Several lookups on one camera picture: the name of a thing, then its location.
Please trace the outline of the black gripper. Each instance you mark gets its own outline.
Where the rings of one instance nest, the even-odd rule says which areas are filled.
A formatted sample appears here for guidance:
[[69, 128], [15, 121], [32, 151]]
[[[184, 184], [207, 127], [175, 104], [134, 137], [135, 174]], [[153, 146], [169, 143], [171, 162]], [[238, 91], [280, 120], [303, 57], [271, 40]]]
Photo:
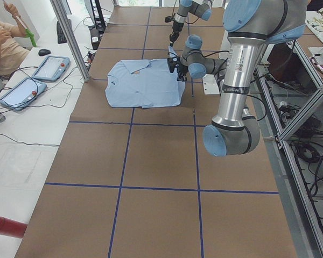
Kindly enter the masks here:
[[179, 33], [182, 31], [182, 28], [184, 26], [184, 23], [179, 23], [177, 21], [173, 22], [173, 32], [169, 35], [169, 40], [170, 40], [170, 46], [173, 47], [174, 43], [179, 37]]
[[186, 82], [187, 66], [183, 65], [181, 62], [178, 62], [176, 68], [178, 75], [177, 81]]

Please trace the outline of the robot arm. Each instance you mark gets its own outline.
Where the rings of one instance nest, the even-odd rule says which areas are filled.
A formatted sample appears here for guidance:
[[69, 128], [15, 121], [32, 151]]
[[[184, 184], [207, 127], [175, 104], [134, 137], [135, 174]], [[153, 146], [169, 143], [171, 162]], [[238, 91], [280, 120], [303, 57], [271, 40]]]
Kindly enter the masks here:
[[203, 143], [211, 155], [245, 154], [257, 147], [258, 122], [245, 103], [252, 75], [269, 44], [303, 35], [307, 5], [307, 1], [230, 1], [223, 14], [230, 43], [228, 57], [204, 57], [202, 39], [190, 35], [181, 56], [169, 63], [180, 81], [187, 75], [202, 78], [225, 69], [218, 112], [203, 130]]
[[169, 35], [170, 46], [173, 47], [174, 43], [179, 37], [180, 32], [184, 27], [188, 14], [193, 14], [202, 20], [208, 20], [212, 15], [213, 1], [205, 0], [201, 4], [192, 0], [183, 0], [179, 2], [178, 11], [171, 16], [165, 17], [165, 22], [172, 22], [172, 33]]

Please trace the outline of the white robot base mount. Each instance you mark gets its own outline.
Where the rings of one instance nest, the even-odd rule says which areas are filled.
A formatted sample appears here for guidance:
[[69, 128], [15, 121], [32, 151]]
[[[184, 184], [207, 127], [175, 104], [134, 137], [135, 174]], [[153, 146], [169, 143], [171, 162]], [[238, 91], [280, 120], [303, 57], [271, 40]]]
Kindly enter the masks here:
[[205, 95], [219, 95], [220, 87], [216, 82], [216, 78], [212, 74], [206, 74], [202, 78], [203, 92]]

